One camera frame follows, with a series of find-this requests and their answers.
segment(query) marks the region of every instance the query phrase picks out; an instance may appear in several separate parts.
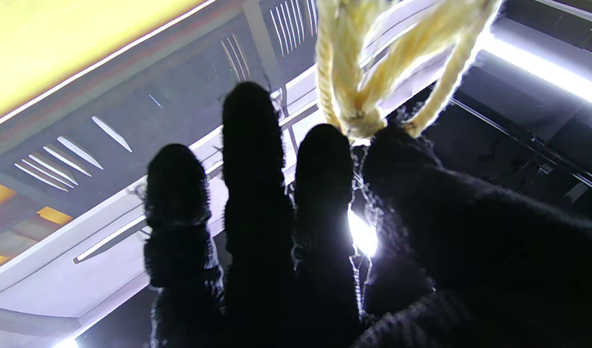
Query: ceiling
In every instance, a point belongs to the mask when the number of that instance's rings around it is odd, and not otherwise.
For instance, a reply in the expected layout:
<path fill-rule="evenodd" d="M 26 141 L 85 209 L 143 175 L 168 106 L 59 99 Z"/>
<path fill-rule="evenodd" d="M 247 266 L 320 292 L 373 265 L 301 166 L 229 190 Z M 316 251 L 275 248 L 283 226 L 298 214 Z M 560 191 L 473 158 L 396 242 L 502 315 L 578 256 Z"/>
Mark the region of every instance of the ceiling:
<path fill-rule="evenodd" d="M 364 66 L 375 69 L 384 43 L 435 2 L 396 6 L 366 49 Z M 179 14 L 192 8 L 178 6 Z M 524 15 L 534 6 L 545 13 L 539 20 Z M 546 0 L 510 1 L 506 11 L 495 26 L 499 35 L 592 79 L 592 17 Z M 173 17 L 146 20 L 148 27 L 127 32 L 126 40 Z M 556 21 L 584 32 L 568 35 Z M 222 230 L 221 103 L 238 81 L 274 91 L 283 110 L 286 177 L 293 178 L 298 144 L 323 121 L 315 105 L 315 34 L 311 0 L 208 2 L 1 123 L 0 347 L 49 347 L 78 335 L 147 285 L 141 246 L 148 229 L 134 192 L 163 145 L 191 145 L 204 161 L 210 229 Z M 97 50 L 91 61 L 114 48 Z M 443 66 L 444 55 L 423 64 L 382 107 L 424 100 Z M 449 168 L 546 201 L 592 199 L 591 103 L 484 51 L 455 102 L 428 132 Z"/>

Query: white trim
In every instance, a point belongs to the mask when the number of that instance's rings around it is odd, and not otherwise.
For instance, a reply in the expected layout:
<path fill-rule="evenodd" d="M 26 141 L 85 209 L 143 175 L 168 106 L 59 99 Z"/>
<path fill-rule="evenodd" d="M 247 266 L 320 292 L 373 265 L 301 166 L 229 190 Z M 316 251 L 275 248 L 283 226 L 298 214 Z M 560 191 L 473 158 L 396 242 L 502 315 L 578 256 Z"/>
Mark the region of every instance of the white trim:
<path fill-rule="evenodd" d="M 592 13 L 588 12 L 588 11 L 584 11 L 581 9 L 578 9 L 576 7 L 573 6 L 569 6 L 569 5 L 565 5 L 565 4 L 561 4 L 560 2 L 554 1 L 554 0 L 535 0 L 536 2 L 540 2 L 544 5 L 548 5 L 550 7 L 553 7 L 555 9 L 559 9 L 561 11 L 564 11 L 566 13 L 569 14 L 573 14 L 576 15 L 582 19 L 588 20 L 589 22 L 592 22 Z"/>

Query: fingertip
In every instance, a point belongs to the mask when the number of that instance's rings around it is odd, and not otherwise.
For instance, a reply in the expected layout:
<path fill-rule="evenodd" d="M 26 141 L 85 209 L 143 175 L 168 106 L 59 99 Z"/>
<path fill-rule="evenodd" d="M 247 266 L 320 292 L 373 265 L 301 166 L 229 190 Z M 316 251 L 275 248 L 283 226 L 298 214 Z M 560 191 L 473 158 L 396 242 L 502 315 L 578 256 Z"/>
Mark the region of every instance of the fingertip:
<path fill-rule="evenodd" d="M 185 145 L 161 148 L 148 165 L 147 181 L 145 208 L 149 223 L 209 218 L 206 172 Z"/>
<path fill-rule="evenodd" d="M 352 198 L 354 161 L 350 143 L 337 128 L 314 126 L 300 143 L 296 165 L 296 200 L 325 194 L 330 200 Z"/>

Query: ceiling light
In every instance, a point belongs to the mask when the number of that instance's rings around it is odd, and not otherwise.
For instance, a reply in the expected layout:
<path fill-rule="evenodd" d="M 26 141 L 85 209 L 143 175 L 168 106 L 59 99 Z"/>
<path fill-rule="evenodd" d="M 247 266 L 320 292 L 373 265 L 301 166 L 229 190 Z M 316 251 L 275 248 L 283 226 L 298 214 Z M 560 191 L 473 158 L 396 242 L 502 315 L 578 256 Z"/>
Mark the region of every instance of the ceiling light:
<path fill-rule="evenodd" d="M 81 255 L 77 256 L 76 257 L 77 261 L 81 262 L 84 258 L 90 256 L 94 251 L 96 251 L 97 249 L 99 249 L 100 247 L 102 247 L 103 245 L 108 243 L 113 238 L 117 237 L 120 233 L 123 233 L 127 229 L 130 229 L 130 227 L 133 227 L 136 224 L 138 224 L 139 222 L 142 222 L 145 218 L 146 218 L 146 216 L 142 215 L 142 216 L 139 216 L 138 218 L 135 218 L 135 220 L 133 220 L 129 223 L 126 223 L 126 225 L 124 225 L 123 227 L 117 229 L 117 231 L 108 235 L 107 238 L 104 238 L 100 242 L 97 242 L 93 247 L 90 247 L 88 250 L 84 251 Z"/>
<path fill-rule="evenodd" d="M 77 345 L 77 341 L 68 338 L 64 339 L 64 341 L 61 341 L 60 343 L 57 343 L 55 346 L 53 346 L 53 348 L 79 348 L 79 346 Z"/>
<path fill-rule="evenodd" d="M 592 103 L 592 81 L 577 75 L 577 73 L 500 40 L 500 38 L 484 38 L 483 49 Z"/>
<path fill-rule="evenodd" d="M 351 209 L 347 211 L 347 222 L 356 247 L 369 257 L 375 255 L 378 249 L 378 236 L 375 234 L 375 229 L 356 216 Z"/>

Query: black gloved hand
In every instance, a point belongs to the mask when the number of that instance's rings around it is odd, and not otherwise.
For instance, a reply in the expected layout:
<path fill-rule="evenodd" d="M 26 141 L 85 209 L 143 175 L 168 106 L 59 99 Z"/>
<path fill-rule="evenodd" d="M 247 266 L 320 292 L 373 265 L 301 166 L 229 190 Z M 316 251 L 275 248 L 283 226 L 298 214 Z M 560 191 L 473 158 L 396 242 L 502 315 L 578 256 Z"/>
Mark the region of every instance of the black gloved hand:
<path fill-rule="evenodd" d="M 283 182 L 281 133 L 268 91 L 245 82 L 228 95 L 224 222 L 233 259 L 225 291 L 205 226 L 207 183 L 199 161 L 186 147 L 169 145 L 150 163 L 146 269 L 163 289 L 153 347 L 345 347 L 364 330 L 347 224 L 349 143 L 328 125 L 307 135 L 298 153 L 295 214 Z M 298 275 L 292 238 L 305 249 Z"/>

